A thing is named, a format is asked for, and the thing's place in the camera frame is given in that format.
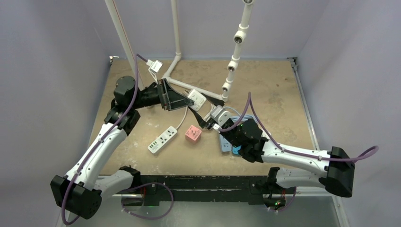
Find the gray wall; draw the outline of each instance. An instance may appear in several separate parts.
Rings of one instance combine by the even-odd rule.
[[[180,42],[185,58],[227,58],[244,9],[242,0],[178,0]],[[256,0],[242,57],[299,55],[329,0]],[[174,57],[169,0],[116,0],[135,52]],[[104,1],[85,0],[109,55],[125,56]]]
[[[322,148],[357,163],[344,199],[353,227],[399,226],[401,2],[331,0],[299,56],[300,78]]]
[[[54,226],[50,189],[84,153],[108,55],[79,0],[0,0],[0,220]]]

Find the power cord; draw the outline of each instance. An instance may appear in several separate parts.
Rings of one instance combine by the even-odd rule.
[[[185,120],[185,118],[186,118],[186,116],[187,116],[187,113],[188,113],[188,107],[185,108],[184,117],[183,117],[183,119],[181,120],[181,122],[178,124],[178,126],[175,128],[176,130],[178,130],[178,129],[181,127],[181,125],[183,124],[183,122],[184,122],[184,120]]]
[[[150,68],[148,69],[148,72],[150,73],[150,75],[153,77],[153,79],[155,80],[155,82],[157,83],[157,76],[155,73],[153,73],[152,71],[150,71]]]
[[[267,208],[267,211],[272,211],[272,212],[275,212],[275,213],[279,213],[279,212],[285,211],[286,209],[288,209],[288,207],[289,207],[289,206],[292,204],[292,202],[294,201],[294,199],[295,199],[295,194],[296,194],[296,187],[295,187],[295,189],[294,189],[294,194],[292,194],[291,200],[290,200],[288,203],[286,203],[286,205],[285,205],[283,208],[281,208],[280,210],[272,210],[272,209],[270,209],[270,207],[268,207],[268,208]]]
[[[142,216],[142,215],[139,215],[139,214],[132,213],[131,211],[129,211],[129,210],[127,210],[127,209],[125,208],[125,206],[124,206],[124,204],[123,204],[123,202],[122,202],[122,199],[121,199],[121,207],[122,207],[121,212],[125,211],[127,214],[130,214],[130,215],[132,215],[132,216],[136,216],[136,217],[141,218],[141,219],[146,219],[146,220],[157,220],[157,219],[160,219],[160,218],[166,216],[166,215],[171,211],[171,209],[173,208],[173,205],[174,205],[174,198],[173,198],[173,193],[171,192],[171,190],[170,190],[167,186],[165,186],[164,184],[158,183],[158,182],[146,183],[146,184],[140,185],[140,186],[135,187],[135,188],[129,188],[129,189],[127,189],[127,190],[123,190],[123,192],[132,192],[132,191],[135,191],[136,189],[143,188],[143,187],[145,187],[145,186],[152,185],[152,184],[157,184],[157,185],[163,186],[164,188],[167,189],[167,191],[168,191],[169,194],[170,194],[170,197],[171,197],[171,205],[170,205],[170,207],[168,208],[168,210],[167,210],[164,214],[162,214],[162,215],[160,215],[160,216],[157,216],[157,217],[146,217],[146,216]]]

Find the electrical outlet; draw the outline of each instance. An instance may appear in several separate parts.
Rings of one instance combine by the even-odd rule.
[[[232,145],[230,142],[228,142],[222,135],[218,135],[218,138],[220,139],[220,149],[221,152],[230,152]]]
[[[198,111],[205,104],[206,97],[203,96],[199,91],[192,89],[189,92],[188,98],[193,101],[193,105],[190,106],[191,109]]]
[[[160,136],[158,136],[151,144],[148,146],[148,150],[152,154],[156,154],[161,148],[165,147],[175,136],[177,135],[177,130],[170,126],[166,129]]]

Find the blue power strip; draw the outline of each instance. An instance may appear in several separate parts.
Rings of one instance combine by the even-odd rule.
[[[233,152],[233,155],[241,156],[238,153],[238,151],[241,149],[241,146],[235,148],[222,135],[219,134],[218,136],[219,136],[218,138],[220,139],[221,152],[226,153],[226,152],[230,152],[231,151],[231,152]]]
[[[231,144],[222,135],[219,134],[218,137],[220,139],[221,152],[230,152],[232,148]]]
[[[238,147],[233,147],[233,155],[238,155],[238,156],[241,156],[239,153],[238,153],[238,151],[241,149],[241,146],[238,146]]]

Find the pink object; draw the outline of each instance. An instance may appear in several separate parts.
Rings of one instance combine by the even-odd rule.
[[[185,139],[191,143],[196,143],[201,139],[202,130],[191,125],[185,133]]]

